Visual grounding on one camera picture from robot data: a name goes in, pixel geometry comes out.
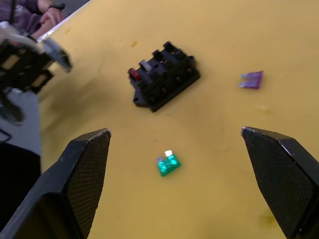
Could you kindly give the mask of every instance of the person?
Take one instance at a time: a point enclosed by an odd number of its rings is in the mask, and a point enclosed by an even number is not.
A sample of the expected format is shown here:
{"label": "person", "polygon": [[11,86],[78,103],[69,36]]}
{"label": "person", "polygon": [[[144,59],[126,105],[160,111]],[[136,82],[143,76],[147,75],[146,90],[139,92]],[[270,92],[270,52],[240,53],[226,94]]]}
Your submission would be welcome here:
{"label": "person", "polygon": [[[0,0],[0,22],[10,22],[12,1]],[[11,24],[36,40],[65,18],[55,6],[52,0],[15,0]]]}

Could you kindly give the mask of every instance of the red fuse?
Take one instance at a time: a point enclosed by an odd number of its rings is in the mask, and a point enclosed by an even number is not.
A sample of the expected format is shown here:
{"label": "red fuse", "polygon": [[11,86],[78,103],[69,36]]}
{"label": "red fuse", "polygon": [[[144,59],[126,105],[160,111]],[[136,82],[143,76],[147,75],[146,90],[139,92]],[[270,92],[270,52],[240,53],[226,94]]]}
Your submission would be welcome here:
{"label": "red fuse", "polygon": [[139,73],[134,69],[134,68],[130,68],[128,71],[129,75],[132,76],[134,78],[134,80],[139,81],[141,79],[141,76],[139,75]]}

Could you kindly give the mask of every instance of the gray floor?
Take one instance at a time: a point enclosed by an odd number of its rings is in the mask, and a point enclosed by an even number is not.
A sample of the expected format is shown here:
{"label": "gray floor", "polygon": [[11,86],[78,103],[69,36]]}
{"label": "gray floor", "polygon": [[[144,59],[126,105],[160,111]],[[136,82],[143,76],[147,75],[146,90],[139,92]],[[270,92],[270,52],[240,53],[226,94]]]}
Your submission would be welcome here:
{"label": "gray floor", "polygon": [[86,4],[89,0],[55,0],[57,4],[65,3],[65,9],[62,11],[65,16],[74,13],[81,6]]}

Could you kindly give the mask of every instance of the finger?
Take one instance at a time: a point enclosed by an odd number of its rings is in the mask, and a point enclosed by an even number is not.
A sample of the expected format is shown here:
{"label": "finger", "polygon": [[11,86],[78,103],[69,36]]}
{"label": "finger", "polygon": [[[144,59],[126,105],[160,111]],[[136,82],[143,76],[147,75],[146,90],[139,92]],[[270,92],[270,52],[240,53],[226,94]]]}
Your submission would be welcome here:
{"label": "finger", "polygon": [[53,25],[56,26],[56,25],[58,24],[58,21],[57,21],[57,19],[56,19],[55,14],[49,12],[48,15],[49,15],[49,17],[50,17],[50,19],[51,19]]}
{"label": "finger", "polygon": [[41,24],[44,24],[44,22],[47,21],[48,19],[49,19],[49,17],[45,14],[45,15],[43,15],[43,16],[41,17],[40,23],[41,23]]}
{"label": "finger", "polygon": [[64,15],[63,14],[58,14],[57,15],[57,19],[58,19],[58,22],[60,23],[61,21],[63,21],[64,20]]}

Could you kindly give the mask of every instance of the yellow table surface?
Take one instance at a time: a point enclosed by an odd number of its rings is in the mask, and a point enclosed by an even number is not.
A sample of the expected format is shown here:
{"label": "yellow table surface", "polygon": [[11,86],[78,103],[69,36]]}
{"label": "yellow table surface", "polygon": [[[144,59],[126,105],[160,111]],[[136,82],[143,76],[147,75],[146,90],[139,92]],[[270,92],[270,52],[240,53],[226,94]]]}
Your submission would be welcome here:
{"label": "yellow table surface", "polygon": [[[240,130],[287,134],[319,157],[318,12],[300,0],[92,0],[58,29],[74,69],[53,67],[40,94],[43,170],[71,139],[112,130],[89,238],[284,239]],[[133,104],[127,70],[167,40],[202,77],[152,113]],[[260,70],[260,90],[238,88]],[[169,149],[182,166],[162,178],[156,158]]]}

